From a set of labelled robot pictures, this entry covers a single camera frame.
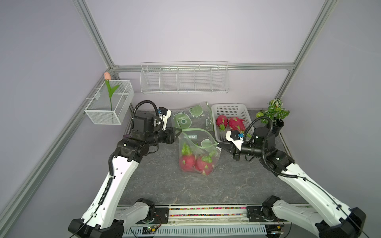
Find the pink dragon fruit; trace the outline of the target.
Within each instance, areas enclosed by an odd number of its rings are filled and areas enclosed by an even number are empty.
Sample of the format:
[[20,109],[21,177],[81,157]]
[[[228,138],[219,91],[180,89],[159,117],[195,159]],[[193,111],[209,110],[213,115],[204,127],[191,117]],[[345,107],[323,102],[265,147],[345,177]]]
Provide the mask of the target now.
[[229,127],[232,131],[239,131],[240,133],[244,133],[246,130],[244,122],[245,120],[243,119],[232,117],[229,119]]
[[229,120],[225,115],[219,115],[216,119],[216,125],[221,131],[226,131]]

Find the zip-top bag green print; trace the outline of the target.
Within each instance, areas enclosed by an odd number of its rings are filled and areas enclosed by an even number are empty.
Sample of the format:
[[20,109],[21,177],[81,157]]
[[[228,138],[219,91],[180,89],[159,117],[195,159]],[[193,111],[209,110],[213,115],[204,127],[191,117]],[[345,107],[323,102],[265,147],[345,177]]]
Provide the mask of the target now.
[[[218,163],[221,154],[221,148],[218,147],[218,142],[206,130],[198,128],[183,129],[182,133],[178,137],[178,140],[180,149],[179,158],[181,156],[182,145],[186,143],[191,147],[196,159],[205,155],[209,155],[210,152],[216,152],[218,154],[216,156]],[[194,173],[202,174],[196,169]]]
[[199,128],[214,131],[211,107],[207,102],[195,106],[174,110],[171,114],[172,126],[179,129]]

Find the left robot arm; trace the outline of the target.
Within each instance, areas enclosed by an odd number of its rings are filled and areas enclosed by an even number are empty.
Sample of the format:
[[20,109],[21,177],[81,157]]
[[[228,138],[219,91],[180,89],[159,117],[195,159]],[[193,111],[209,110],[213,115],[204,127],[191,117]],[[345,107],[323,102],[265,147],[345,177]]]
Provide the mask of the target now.
[[171,110],[157,107],[144,100],[132,113],[131,128],[118,142],[108,159],[108,173],[95,199],[81,218],[73,219],[68,227],[72,237],[121,238],[124,232],[140,221],[155,217],[155,203],[139,199],[134,205],[117,214],[118,202],[144,156],[159,144],[172,144],[182,132],[167,125]]

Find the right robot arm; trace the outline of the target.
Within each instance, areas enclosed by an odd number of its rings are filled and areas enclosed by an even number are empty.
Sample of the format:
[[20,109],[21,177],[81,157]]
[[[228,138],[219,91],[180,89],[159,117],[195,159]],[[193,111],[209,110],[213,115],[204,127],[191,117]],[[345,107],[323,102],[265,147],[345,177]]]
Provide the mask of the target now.
[[334,198],[313,181],[287,153],[276,149],[271,118],[261,116],[247,129],[227,131],[226,140],[218,147],[239,160],[241,155],[258,158],[273,175],[298,192],[313,208],[307,211],[291,205],[277,196],[262,203],[257,214],[265,220],[276,218],[289,221],[319,238],[358,238],[365,234],[366,214],[358,207],[349,207]]

